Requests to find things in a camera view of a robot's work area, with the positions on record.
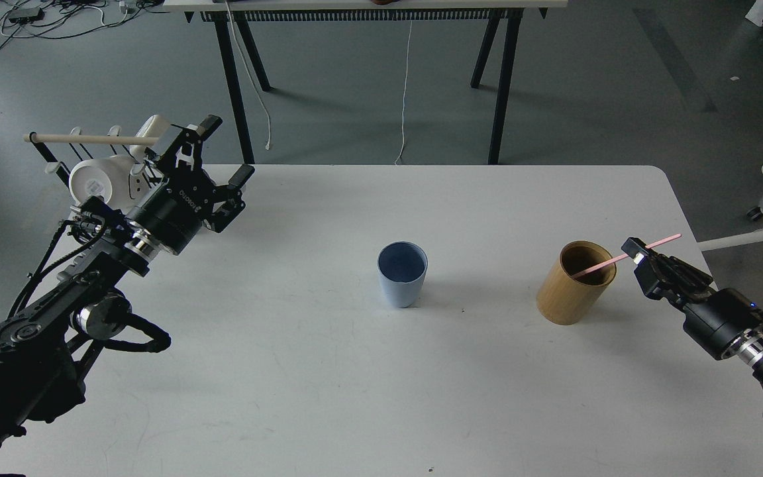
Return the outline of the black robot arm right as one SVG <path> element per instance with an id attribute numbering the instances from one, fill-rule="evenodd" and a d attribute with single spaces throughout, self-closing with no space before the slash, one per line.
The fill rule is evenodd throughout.
<path id="1" fill-rule="evenodd" d="M 715 360 L 738 357 L 763 384 L 763 310 L 738 290 L 711 287 L 711 275 L 630 237 L 621 247 L 644 296 L 682 312 L 682 330 Z"/>

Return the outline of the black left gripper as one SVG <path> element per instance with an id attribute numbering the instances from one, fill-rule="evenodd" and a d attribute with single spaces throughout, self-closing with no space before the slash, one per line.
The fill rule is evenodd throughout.
<path id="1" fill-rule="evenodd" d="M 174 256 L 185 250 L 207 218 L 206 227 L 221 233 L 246 207 L 242 188 L 254 175 L 252 165 L 240 166 L 218 187 L 203 169 L 203 144 L 222 123 L 220 117 L 207 115 L 197 125 L 170 125 L 146 148 L 146 166 L 160 177 L 152 179 L 154 189 L 131 208 L 127 220 Z M 214 210 L 214 203 L 220 207 Z"/>

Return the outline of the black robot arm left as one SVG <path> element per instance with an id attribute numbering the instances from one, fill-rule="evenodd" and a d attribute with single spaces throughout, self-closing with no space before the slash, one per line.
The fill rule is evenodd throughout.
<path id="1" fill-rule="evenodd" d="M 203 144 L 221 124 L 208 115 L 149 141 L 144 165 L 158 177 L 129 211 L 92 195 L 61 222 L 53 239 L 68 232 L 79 246 L 57 262 L 43 258 L 0 322 L 0 448 L 23 437 L 25 421 L 51 423 L 81 405 L 103 350 L 159 353 L 172 344 L 131 311 L 117 284 L 128 272 L 147 275 L 161 251 L 181 254 L 201 229 L 222 232 L 245 208 L 253 166 L 221 186 L 203 169 Z"/>

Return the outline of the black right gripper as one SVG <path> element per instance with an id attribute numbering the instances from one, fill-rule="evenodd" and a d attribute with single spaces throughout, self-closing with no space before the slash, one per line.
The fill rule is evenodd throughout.
<path id="1" fill-rule="evenodd" d="M 684 314 L 682 329 L 712 359 L 734 354 L 733 344 L 745 333 L 763 326 L 759 309 L 734 289 L 715 289 L 714 278 L 676 258 L 646 248 L 644 241 L 630 237 L 621 250 L 635 257 L 634 275 L 644 296 L 666 299 Z"/>

